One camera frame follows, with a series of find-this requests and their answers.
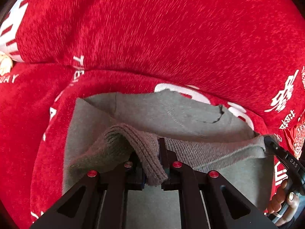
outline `red bolt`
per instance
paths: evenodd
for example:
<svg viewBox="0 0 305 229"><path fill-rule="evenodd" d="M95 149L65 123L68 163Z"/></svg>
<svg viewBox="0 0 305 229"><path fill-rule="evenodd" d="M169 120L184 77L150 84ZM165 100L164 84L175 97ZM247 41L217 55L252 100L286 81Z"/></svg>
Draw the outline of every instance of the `red bolt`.
<svg viewBox="0 0 305 229"><path fill-rule="evenodd" d="M97 175L97 171L96 170L90 170L87 173L88 177L95 177Z"/></svg>
<svg viewBox="0 0 305 229"><path fill-rule="evenodd" d="M217 177L219 177L219 173L216 170L211 170L209 172L209 176L212 178L217 178Z"/></svg>
<svg viewBox="0 0 305 229"><path fill-rule="evenodd" d="M175 162L173 162L173 167L180 168L180 167L182 167L182 163L180 161L175 161Z"/></svg>

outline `red bandana pattern fabric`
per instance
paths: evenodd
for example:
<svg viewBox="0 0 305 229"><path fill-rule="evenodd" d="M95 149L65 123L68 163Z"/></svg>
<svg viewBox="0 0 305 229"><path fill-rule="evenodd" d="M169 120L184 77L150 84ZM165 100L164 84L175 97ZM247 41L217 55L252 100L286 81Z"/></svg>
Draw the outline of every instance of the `red bandana pattern fabric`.
<svg viewBox="0 0 305 229"><path fill-rule="evenodd" d="M61 196L75 99L97 93L223 104L296 152L304 48L291 0L18 0L0 27L19 62L0 77L2 202L25 229ZM273 193L285 172L275 160Z"/></svg>

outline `gray garment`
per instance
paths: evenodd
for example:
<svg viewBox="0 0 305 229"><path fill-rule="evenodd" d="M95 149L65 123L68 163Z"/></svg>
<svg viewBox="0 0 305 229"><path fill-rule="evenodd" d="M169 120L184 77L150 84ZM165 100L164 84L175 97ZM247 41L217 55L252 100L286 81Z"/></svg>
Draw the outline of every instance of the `gray garment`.
<svg viewBox="0 0 305 229"><path fill-rule="evenodd" d="M142 163L147 161L143 168L151 183L162 182L166 176L157 160L157 135L166 137L168 149L182 162L200 171L219 170L253 204L266 207L273 157L266 157L263 137L255 137L225 107L169 90L77 99L65 148L63 193L87 170L108 171L133 149L140 153Z"/></svg>

